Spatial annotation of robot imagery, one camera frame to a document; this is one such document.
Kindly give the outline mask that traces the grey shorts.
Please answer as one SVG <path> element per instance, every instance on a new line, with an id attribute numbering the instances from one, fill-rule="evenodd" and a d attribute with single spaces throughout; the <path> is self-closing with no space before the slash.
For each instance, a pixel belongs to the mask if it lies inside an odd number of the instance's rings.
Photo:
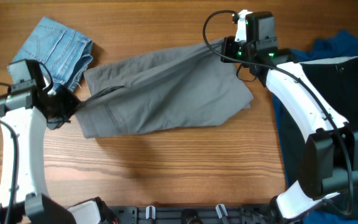
<path id="1" fill-rule="evenodd" d="M 163 49 L 85 72 L 91 93 L 76 112 L 86 138 L 219 126 L 250 107 L 252 93 L 220 40 Z"/>

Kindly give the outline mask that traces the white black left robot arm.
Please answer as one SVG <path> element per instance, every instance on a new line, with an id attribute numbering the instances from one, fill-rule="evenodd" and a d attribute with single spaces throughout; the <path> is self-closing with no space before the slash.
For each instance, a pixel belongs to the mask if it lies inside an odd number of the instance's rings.
<path id="1" fill-rule="evenodd" d="M 12 77 L 7 93 L 0 96 L 3 135 L 0 183 L 0 223 L 118 223 L 117 215 L 99 197 L 70 208 L 54 202 L 44 172 L 46 129 L 66 123 L 80 103 L 64 86 L 54 95 L 46 66 L 36 60 L 8 65 Z"/>

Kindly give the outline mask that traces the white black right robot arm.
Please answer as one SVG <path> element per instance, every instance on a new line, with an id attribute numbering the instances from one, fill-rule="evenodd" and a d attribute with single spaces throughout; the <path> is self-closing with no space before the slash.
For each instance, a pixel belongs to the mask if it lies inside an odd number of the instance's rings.
<path id="1" fill-rule="evenodd" d="M 302 135 L 296 181 L 270 201 L 269 223 L 293 223 L 358 187 L 358 130 L 338 113 L 307 78 L 288 49 L 278 48 L 275 21 L 267 11 L 232 12 L 237 25 L 220 58 L 247 67 L 283 103 Z"/>

